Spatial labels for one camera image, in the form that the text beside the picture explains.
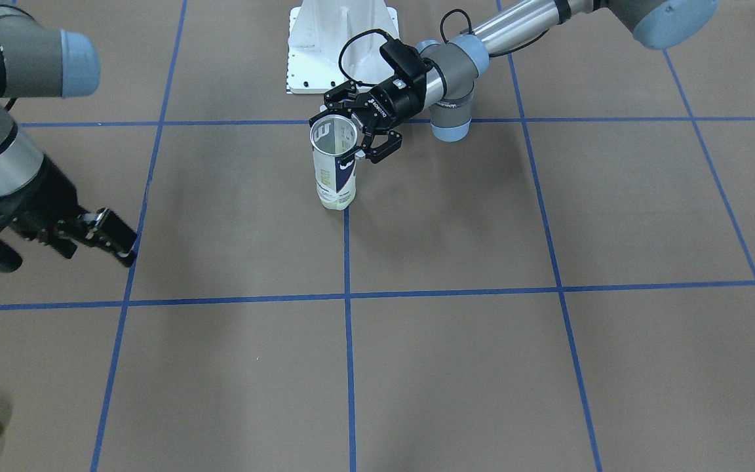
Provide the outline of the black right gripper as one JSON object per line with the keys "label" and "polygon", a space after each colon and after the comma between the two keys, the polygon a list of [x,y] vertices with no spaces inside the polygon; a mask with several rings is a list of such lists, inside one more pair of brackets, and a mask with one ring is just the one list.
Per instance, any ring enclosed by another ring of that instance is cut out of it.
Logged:
{"label": "black right gripper", "polygon": [[[137,260],[134,228],[109,207],[83,213],[74,184],[48,157],[29,183],[0,197],[0,234],[7,227],[23,238],[48,232],[56,241],[66,240],[60,254],[67,259],[81,244],[103,250],[126,268]],[[22,264],[21,255],[0,239],[0,273],[18,271]]]}

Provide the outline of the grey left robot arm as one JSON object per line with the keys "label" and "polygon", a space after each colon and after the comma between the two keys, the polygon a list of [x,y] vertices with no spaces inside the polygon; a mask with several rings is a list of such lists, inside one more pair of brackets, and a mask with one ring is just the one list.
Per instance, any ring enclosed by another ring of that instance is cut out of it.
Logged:
{"label": "grey left robot arm", "polygon": [[404,44],[382,29],[381,59],[391,74],[380,83],[348,78],[324,93],[309,120],[313,150],[345,169],[357,159],[378,163],[402,143],[397,128],[430,109],[438,140],[455,142],[471,123],[474,81],[492,59],[519,51],[579,13],[610,10],[640,44],[667,50],[695,35],[714,15],[716,1],[521,1],[450,40]]}

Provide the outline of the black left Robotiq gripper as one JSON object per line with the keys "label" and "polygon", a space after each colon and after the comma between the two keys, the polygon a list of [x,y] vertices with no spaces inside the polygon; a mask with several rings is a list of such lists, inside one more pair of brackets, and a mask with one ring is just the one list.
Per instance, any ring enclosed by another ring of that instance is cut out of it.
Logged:
{"label": "black left Robotiq gripper", "polygon": [[323,94],[323,105],[309,119],[309,126],[331,115],[353,121],[362,135],[355,146],[355,159],[377,164],[400,149],[402,135],[395,128],[419,113],[423,105],[425,80],[390,77],[370,90],[356,81],[345,81]]}

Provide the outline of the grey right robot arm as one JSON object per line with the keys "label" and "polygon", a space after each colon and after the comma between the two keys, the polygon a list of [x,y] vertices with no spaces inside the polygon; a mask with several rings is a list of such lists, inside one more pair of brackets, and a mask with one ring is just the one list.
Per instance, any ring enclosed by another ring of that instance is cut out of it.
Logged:
{"label": "grey right robot arm", "polygon": [[[9,228],[66,259],[79,245],[99,248],[130,267],[137,233],[108,207],[81,206],[75,185],[11,114],[20,99],[81,98],[100,81],[100,59],[86,35],[47,29],[0,1],[0,234]],[[0,273],[22,263],[0,238]]]}

